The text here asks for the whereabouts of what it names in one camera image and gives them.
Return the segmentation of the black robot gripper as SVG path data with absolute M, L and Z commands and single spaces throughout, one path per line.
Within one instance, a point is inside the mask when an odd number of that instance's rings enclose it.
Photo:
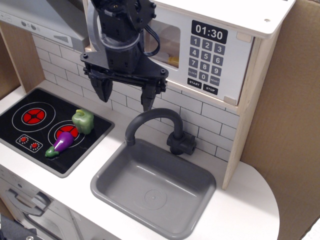
M 98 98 L 108 102 L 114 82 L 129 84 L 142 89 L 143 111 L 151 110 L 157 93 L 167 89 L 169 72 L 150 59 L 150 52 L 145 52 L 144 33 L 125 41 L 102 34 L 101 43 L 102 50 L 80 55 L 84 63 L 83 72 Z

